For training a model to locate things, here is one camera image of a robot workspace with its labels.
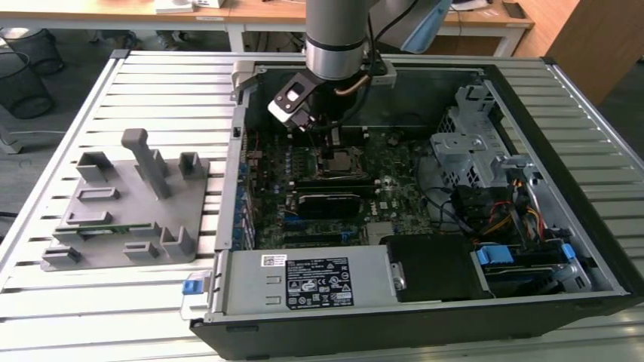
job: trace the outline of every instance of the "power supply label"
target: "power supply label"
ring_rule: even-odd
[[[353,305],[348,258],[288,260],[285,292],[289,309]]]

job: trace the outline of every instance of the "slotted metal surface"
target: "slotted metal surface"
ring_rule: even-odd
[[[133,52],[110,60],[61,147],[2,243],[0,271],[0,360],[220,360],[180,319],[181,281],[212,267],[220,192],[237,60],[301,60],[284,54]],[[556,69],[538,60],[409,57],[432,63],[494,63],[568,165],[589,200],[644,271],[644,183],[637,158],[588,110]],[[518,136],[505,123],[517,144]],[[38,261],[76,186],[73,161],[84,151],[133,159],[118,147],[126,127],[149,131],[164,158],[198,152],[210,179],[198,238],[189,264],[44,273]],[[369,351],[305,360],[637,360],[644,310],[577,321],[536,339]]]

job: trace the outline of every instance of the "desk leg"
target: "desk leg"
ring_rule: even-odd
[[[0,149],[8,155],[14,155],[22,151],[22,144],[10,136],[10,133],[2,126],[0,126]]]
[[[524,28],[505,28],[506,34],[502,36],[501,42],[496,48],[494,57],[512,57],[514,49],[521,41]]]
[[[230,42],[230,51],[234,53],[244,53],[244,24],[225,24],[225,31],[228,32],[228,40]]]

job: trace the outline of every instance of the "black mesh trash can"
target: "black mesh trash can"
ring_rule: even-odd
[[[2,28],[0,38],[12,51],[29,56],[30,68],[40,75],[53,74],[64,68],[56,38],[46,29]]]
[[[38,75],[22,53],[0,53],[0,105],[21,119],[37,117],[53,107]]]

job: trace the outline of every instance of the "blue connector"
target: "blue connector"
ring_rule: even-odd
[[[574,254],[574,249],[572,249],[570,244],[561,244],[561,251],[564,251],[564,255],[568,258],[568,260],[574,259],[576,254]]]
[[[349,242],[349,237],[353,234],[353,232],[341,232],[340,235],[342,236],[342,244],[346,244]]]
[[[514,262],[510,249],[505,245],[485,245],[476,252],[476,257],[481,265],[510,264]]]
[[[184,296],[201,294],[202,293],[202,281],[182,281],[182,291]]]

